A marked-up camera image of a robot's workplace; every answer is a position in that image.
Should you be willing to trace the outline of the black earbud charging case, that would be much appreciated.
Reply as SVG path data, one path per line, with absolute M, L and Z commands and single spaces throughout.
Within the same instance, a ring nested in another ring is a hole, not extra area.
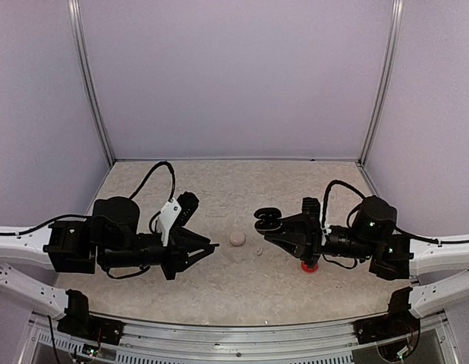
M 258 209 L 254 212 L 253 216 L 256 219 L 254 228 L 261 234 L 267 231 L 275 231 L 282 226 L 282 213 L 275 207 Z

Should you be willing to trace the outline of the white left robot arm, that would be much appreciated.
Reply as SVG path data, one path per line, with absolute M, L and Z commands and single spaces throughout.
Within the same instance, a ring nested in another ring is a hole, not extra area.
M 94 202 L 90 216 L 62 215 L 36 227 L 0 227 L 0 286 L 33 302 L 54 319 L 67 319 L 81 337 L 90 337 L 98 322 L 87 297 L 77 290 L 42 286 L 27 275 L 11 278 L 13 264 L 35 265 L 57 273 L 92 275 L 101 268 L 129 268 L 135 278 L 159 266 L 166 279 L 213 254 L 217 244 L 185 228 L 199 205 L 192 193 L 170 199 L 153 220 L 150 232 L 138 232 L 140 207 L 131 198 L 115 196 Z

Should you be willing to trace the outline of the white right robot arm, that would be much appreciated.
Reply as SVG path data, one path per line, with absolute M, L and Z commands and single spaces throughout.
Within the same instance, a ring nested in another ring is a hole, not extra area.
M 255 212 L 255 230 L 264 239 L 301 260 L 309 269 L 320 257 L 369 262 L 369 271 L 386 281 L 419 279 L 438 271 L 453 275 L 432 284 L 395 291 L 380 331 L 394 337 L 410 317 L 421 319 L 469 297 L 469 234 L 457 237 L 416 237 L 398 231 L 397 210 L 377 196 L 362 199 L 348 227 L 326 227 L 325 204 L 307 197 L 301 213 L 282 217 L 277 208 Z

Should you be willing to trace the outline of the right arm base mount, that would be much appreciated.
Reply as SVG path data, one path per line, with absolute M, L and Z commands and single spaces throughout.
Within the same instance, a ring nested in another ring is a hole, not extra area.
M 354 322 L 354 333 L 359 344 L 368 344 L 381 340 L 411 334 L 420 330 L 420 320 L 409 311 L 387 312 L 371 318 Z

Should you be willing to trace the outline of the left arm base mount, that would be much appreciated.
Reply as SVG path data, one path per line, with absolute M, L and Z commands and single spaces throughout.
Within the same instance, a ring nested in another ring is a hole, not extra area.
M 124 323 L 94 315 L 89 315 L 85 320 L 67 315 L 58 321 L 58 330 L 98 344 L 118 346 L 123 335 Z

